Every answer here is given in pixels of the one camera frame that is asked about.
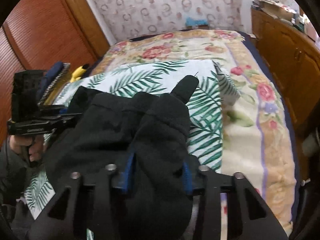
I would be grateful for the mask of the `person's left hand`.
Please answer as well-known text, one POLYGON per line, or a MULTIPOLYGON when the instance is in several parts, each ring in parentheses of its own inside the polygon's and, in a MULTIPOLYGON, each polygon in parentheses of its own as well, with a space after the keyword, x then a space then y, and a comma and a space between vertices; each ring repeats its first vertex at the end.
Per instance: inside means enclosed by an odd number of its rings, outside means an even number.
POLYGON ((40 161, 44 149, 43 135, 36 135, 35 137, 24 137, 20 135, 11 135, 9 139, 10 149, 16 154, 21 154, 26 147, 29 149, 29 160, 40 161))

